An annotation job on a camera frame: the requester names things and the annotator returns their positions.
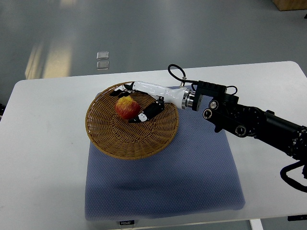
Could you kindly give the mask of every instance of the robotic hand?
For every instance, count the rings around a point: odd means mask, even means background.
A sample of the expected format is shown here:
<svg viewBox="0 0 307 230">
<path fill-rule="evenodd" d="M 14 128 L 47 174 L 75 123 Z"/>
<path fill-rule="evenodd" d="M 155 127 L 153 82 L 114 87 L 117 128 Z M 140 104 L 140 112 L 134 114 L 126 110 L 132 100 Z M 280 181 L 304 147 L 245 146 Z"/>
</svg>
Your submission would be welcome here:
<svg viewBox="0 0 307 230">
<path fill-rule="evenodd" d="M 178 68 L 183 73 L 183 79 L 176 77 L 170 70 Z M 125 96 L 133 92 L 146 93 L 156 101 L 144 109 L 137 117 L 129 120 L 130 123 L 148 121 L 164 110 L 164 103 L 173 103 L 179 109 L 186 107 L 194 111 L 199 110 L 202 97 L 209 96 L 212 100 L 207 109 L 203 111 L 203 118 L 215 124 L 215 132 L 222 129 L 240 137 L 254 137 L 283 152 L 288 156 L 299 160 L 284 167 L 281 178 L 295 189 L 307 192 L 307 186 L 303 186 L 286 174 L 290 170 L 304 166 L 302 174 L 307 179 L 307 127 L 299 126 L 275 116 L 274 112 L 262 111 L 256 107 L 238 104 L 239 98 L 235 96 L 235 86 L 224 86 L 204 81 L 186 80 L 185 72 L 177 65 L 168 66 L 168 72 L 181 81 L 181 88 L 170 89 L 151 83 L 135 81 L 116 88 L 111 96 Z M 184 87 L 184 84 L 192 83 L 192 89 Z M 235 88 L 233 94 L 226 93 L 227 88 Z"/>
<path fill-rule="evenodd" d="M 189 106 L 187 101 L 191 96 L 191 90 L 186 87 L 172 90 L 168 87 L 142 81 L 123 84 L 114 89 L 110 95 L 123 97 L 134 92 L 148 94 L 156 101 L 146 107 L 137 117 L 130 119 L 129 123 L 139 123 L 152 119 L 164 110 L 164 103 L 173 103 L 177 108 L 185 109 Z"/>
</svg>

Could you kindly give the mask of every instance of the gray floor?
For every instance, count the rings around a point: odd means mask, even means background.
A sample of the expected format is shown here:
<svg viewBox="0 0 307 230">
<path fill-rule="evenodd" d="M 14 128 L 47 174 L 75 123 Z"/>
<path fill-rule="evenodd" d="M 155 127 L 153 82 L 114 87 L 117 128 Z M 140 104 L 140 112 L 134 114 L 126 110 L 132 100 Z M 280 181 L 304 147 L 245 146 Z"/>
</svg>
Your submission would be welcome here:
<svg viewBox="0 0 307 230">
<path fill-rule="evenodd" d="M 271 0 L 1 0 L 0 103 L 16 82 L 291 60 L 307 75 L 307 11 Z M 96 70 L 109 51 L 109 70 Z M 262 221 L 303 230 L 306 221 Z M 250 229 L 247 221 L 176 229 Z"/>
</svg>

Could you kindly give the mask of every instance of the table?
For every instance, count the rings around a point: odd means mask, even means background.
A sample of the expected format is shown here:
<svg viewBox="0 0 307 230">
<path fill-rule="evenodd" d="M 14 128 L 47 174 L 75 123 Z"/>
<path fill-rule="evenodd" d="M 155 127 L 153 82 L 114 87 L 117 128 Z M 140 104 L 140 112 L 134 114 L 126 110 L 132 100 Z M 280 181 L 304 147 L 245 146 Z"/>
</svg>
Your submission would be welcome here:
<svg viewBox="0 0 307 230">
<path fill-rule="evenodd" d="M 235 85 L 240 104 L 270 109 L 283 119 L 307 125 L 307 79 L 294 62 L 185 72 L 191 80 Z M 1 229 L 120 228 L 116 222 L 89 223 L 84 218 L 90 143 L 84 120 L 97 93 L 125 81 L 179 85 L 167 70 L 23 80 L 15 85 L 0 122 Z M 246 200 L 241 210 L 142 219 L 134 228 L 307 213 L 307 194 L 291 188 L 279 176 L 280 169 L 295 160 L 253 138 L 229 133 L 227 138 Z M 290 175 L 302 178 L 300 170 Z"/>
</svg>

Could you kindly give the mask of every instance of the red apple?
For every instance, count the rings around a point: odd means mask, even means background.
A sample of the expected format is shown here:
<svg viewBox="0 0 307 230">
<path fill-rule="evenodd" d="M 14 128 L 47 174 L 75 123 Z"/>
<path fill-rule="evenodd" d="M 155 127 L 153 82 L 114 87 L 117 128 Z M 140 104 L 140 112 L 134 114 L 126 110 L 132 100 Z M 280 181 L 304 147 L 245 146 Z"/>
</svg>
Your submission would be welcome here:
<svg viewBox="0 0 307 230">
<path fill-rule="evenodd" d="M 123 119 L 136 117 L 140 110 L 140 105 L 130 96 L 119 98 L 115 104 L 116 113 Z"/>
</svg>

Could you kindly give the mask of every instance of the round wicker tray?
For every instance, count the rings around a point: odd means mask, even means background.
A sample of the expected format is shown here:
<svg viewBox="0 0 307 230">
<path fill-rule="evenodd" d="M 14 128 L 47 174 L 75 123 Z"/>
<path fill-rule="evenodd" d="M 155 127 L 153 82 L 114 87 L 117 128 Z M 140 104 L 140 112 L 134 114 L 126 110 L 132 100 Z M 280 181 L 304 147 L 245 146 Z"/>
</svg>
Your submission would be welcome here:
<svg viewBox="0 0 307 230">
<path fill-rule="evenodd" d="M 117 84 L 104 90 L 91 103 L 85 127 L 91 142 L 103 153 L 125 160 L 146 158 L 163 150 L 175 137 L 178 111 L 175 105 L 165 104 L 165 110 L 150 121 L 132 124 L 115 112 L 117 97 L 109 94 Z M 154 102 L 151 96 L 132 93 L 141 110 Z"/>
</svg>

